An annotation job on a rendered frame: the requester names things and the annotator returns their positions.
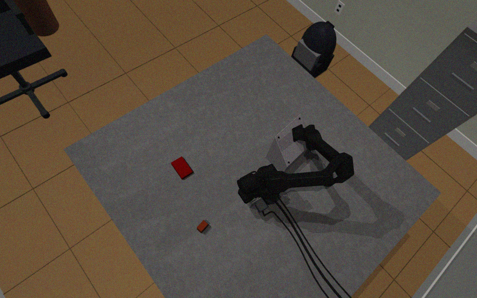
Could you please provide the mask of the red block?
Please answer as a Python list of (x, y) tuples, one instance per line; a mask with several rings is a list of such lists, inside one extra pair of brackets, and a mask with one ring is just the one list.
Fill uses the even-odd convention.
[(187, 162), (184, 160), (183, 157), (180, 157), (177, 160), (171, 162), (171, 165), (174, 167), (174, 169), (179, 174), (182, 180), (193, 174), (193, 171), (188, 166)]

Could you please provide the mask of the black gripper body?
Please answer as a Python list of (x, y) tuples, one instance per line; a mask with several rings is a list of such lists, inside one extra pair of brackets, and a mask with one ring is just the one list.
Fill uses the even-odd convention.
[(260, 191), (260, 189), (256, 188), (256, 189), (253, 189), (252, 191), (250, 191), (247, 194), (243, 194), (239, 189), (237, 194), (239, 194), (241, 199), (243, 200), (243, 202), (247, 204), (248, 202), (252, 201), (255, 196), (258, 195), (259, 191)]

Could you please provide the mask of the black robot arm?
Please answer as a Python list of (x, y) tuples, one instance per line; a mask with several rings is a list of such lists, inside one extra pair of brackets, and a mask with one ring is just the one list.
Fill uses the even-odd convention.
[[(329, 161), (329, 164), (322, 171), (286, 173), (277, 171), (273, 164), (258, 168), (253, 174), (240, 178), (237, 185), (243, 194), (247, 194), (253, 189), (259, 188), (258, 196), (263, 198), (267, 205), (272, 204), (281, 192), (289, 188), (310, 187), (324, 185), (329, 187), (335, 183), (343, 183), (354, 175), (353, 158), (347, 153), (338, 153), (330, 147), (314, 125), (303, 128), (302, 124), (292, 129), (293, 141), (305, 141), (306, 148), (310, 151), (317, 150)], [(337, 174), (333, 178), (332, 173)], [(266, 188), (265, 188), (266, 185)]]

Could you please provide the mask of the brown cube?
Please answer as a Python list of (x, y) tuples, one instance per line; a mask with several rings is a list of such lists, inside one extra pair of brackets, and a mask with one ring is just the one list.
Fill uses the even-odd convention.
[(208, 226), (207, 222), (203, 220), (203, 221), (197, 226), (197, 230), (202, 233), (202, 232), (204, 231), (204, 229), (207, 228), (207, 226)]

